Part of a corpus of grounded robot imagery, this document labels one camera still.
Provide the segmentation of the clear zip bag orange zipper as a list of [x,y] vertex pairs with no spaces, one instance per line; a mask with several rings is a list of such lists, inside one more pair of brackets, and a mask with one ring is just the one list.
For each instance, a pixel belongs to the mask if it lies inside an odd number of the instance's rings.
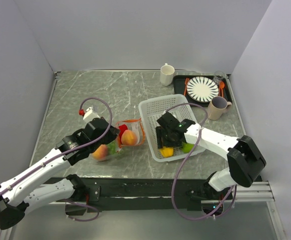
[[125,150],[144,143],[146,134],[141,118],[118,121],[115,127],[119,129],[118,137],[109,144],[102,144],[90,157],[103,162],[123,154]]

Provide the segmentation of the white plastic perforated basket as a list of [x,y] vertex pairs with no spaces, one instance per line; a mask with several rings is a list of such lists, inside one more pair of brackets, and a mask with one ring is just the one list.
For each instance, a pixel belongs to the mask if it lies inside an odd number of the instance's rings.
[[188,100],[182,94],[171,94],[143,100],[138,105],[141,122],[145,136],[149,145],[150,152],[156,162],[171,162],[186,157],[181,147],[173,149],[173,156],[163,157],[157,146],[156,127],[159,125],[157,120],[168,111],[178,121],[189,119],[197,121]]

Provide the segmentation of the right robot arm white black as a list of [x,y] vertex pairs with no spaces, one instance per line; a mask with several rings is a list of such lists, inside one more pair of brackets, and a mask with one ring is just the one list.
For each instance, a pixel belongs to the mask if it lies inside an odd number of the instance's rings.
[[234,185],[249,188],[266,166],[266,160],[253,139],[228,136],[203,127],[190,119],[178,121],[171,113],[164,113],[157,123],[163,136],[173,143],[188,143],[209,150],[228,163],[228,168],[213,173],[204,187],[209,199],[216,199],[224,189]]

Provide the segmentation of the red bell pepper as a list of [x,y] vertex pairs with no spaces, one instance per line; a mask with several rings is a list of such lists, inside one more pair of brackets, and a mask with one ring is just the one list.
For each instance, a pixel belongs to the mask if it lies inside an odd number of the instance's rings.
[[124,133],[126,130],[128,130],[128,126],[127,126],[126,124],[122,124],[122,125],[119,125],[119,126],[118,126],[118,129],[120,130],[118,136],[119,136],[119,138],[121,138],[122,135],[123,135],[123,133]]

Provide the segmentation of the peach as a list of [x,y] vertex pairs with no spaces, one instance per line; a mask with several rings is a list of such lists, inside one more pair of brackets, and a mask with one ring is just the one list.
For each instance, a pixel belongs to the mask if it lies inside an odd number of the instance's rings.
[[95,159],[96,161],[104,161],[106,157],[108,156],[109,153],[109,148],[107,145],[102,144],[100,145],[96,151],[92,153],[92,158]]
[[138,136],[132,130],[126,130],[121,136],[122,145],[134,146],[138,142]]

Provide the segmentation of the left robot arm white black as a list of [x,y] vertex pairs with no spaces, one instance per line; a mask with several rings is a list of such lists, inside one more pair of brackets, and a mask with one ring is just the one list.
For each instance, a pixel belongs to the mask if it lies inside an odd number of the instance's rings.
[[59,200],[79,201],[88,190],[83,181],[70,174],[54,184],[53,175],[68,169],[119,136],[119,130],[97,117],[84,128],[65,136],[44,158],[19,175],[0,183],[0,229],[18,224],[31,211]]

